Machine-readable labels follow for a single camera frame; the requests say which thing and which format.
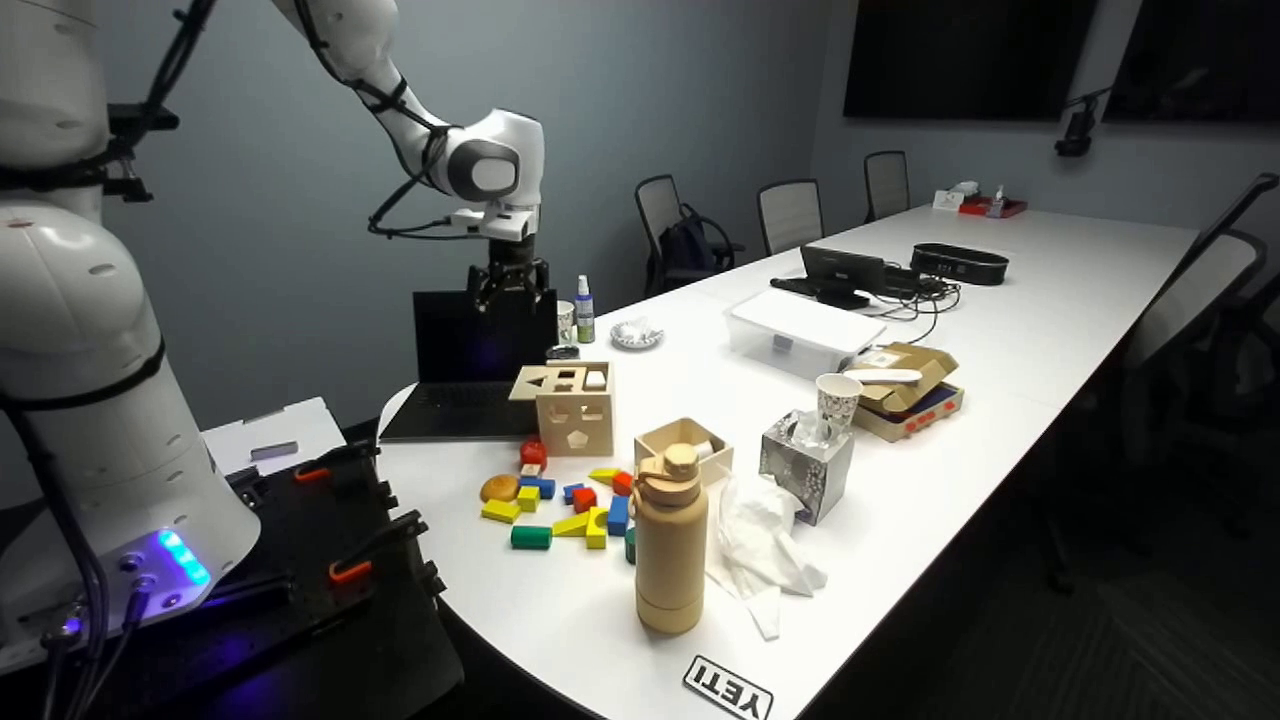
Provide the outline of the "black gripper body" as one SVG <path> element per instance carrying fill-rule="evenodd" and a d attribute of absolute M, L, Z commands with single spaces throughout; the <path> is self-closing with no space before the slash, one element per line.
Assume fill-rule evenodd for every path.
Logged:
<path fill-rule="evenodd" d="M 472 296 L 541 292 L 541 289 L 545 289 L 545 262 L 537 257 L 534 242 L 492 242 L 487 265 L 469 269 Z"/>

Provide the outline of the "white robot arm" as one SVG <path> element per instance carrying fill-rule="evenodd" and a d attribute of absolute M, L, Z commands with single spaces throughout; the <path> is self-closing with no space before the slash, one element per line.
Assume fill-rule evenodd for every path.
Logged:
<path fill-rule="evenodd" d="M 169 362 L 166 313 L 103 226 L 110 169 L 166 117 L 215 0 L 190 0 L 153 88 L 110 117 L 95 0 L 0 0 L 0 396 L 39 487 L 0 565 L 4 671 L 178 622 L 256 548 Z M 391 60 L 396 0 L 274 0 L 388 135 L 409 190 L 462 199 L 449 242 L 541 232 L 545 125 L 454 125 Z"/>

